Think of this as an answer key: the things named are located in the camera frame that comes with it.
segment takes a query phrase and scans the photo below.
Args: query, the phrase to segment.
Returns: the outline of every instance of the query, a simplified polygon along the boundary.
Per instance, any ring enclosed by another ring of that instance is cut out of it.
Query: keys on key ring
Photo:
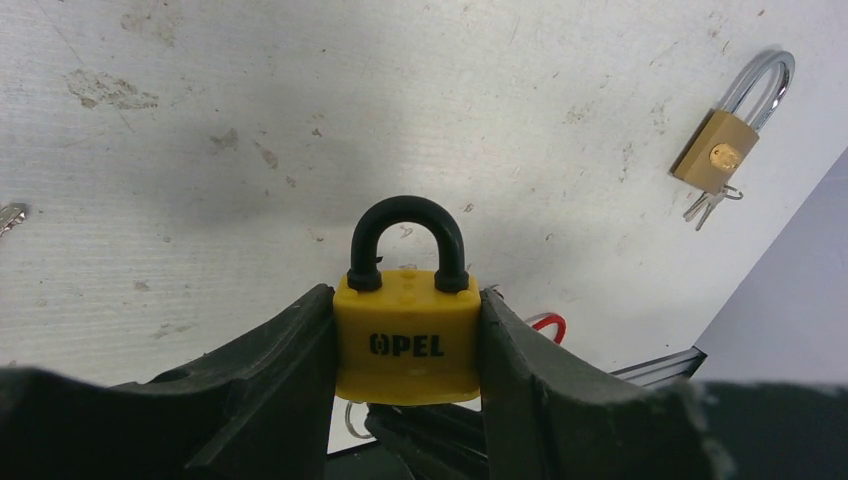
[[[683,214],[683,219],[687,222],[691,222],[696,216],[698,216],[698,213],[703,210],[704,214],[701,216],[701,219],[698,220],[698,224],[695,225],[695,231],[698,232],[701,230],[701,227],[704,226],[704,222],[707,221],[707,217],[713,213],[715,207],[725,198],[728,200],[742,200],[745,198],[745,195],[730,185],[723,186],[717,195],[704,192],[697,200],[695,200],[695,203],[689,207],[689,210],[686,210],[686,213]]]

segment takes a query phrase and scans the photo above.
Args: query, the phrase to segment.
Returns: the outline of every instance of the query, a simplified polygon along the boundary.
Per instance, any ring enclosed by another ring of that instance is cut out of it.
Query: white table
[[[743,3],[3,2],[0,203],[32,214],[0,239],[0,363],[149,380],[337,283],[395,194],[594,365],[688,348],[848,144],[848,4]],[[798,70],[746,198],[695,233],[669,168],[776,45]],[[380,251],[436,265],[414,225]]]

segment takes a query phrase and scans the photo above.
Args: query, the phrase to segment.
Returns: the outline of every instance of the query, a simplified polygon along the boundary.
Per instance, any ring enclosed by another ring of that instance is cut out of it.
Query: brass padlock
[[[433,233],[438,271],[377,270],[380,235],[399,222]],[[391,405],[476,398],[480,291],[465,270],[462,234],[450,213],[413,196],[377,203],[356,225],[350,265],[333,297],[336,395]]]
[[[749,121],[743,121],[735,115],[736,111],[760,78],[775,66],[779,72],[774,90],[762,108],[752,112]],[[760,139],[759,131],[786,95],[794,71],[795,58],[787,51],[763,55],[760,61],[752,63],[674,168],[674,176],[717,195]]]

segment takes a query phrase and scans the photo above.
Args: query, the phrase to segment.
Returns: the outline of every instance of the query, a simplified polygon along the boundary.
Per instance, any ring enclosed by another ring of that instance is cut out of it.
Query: red wire
[[[562,344],[562,340],[565,338],[565,319],[562,316],[552,313],[547,317],[539,320],[538,322],[533,324],[533,330],[539,331],[545,327],[549,327],[551,325],[557,326],[557,333],[554,336],[554,343],[557,345]]]

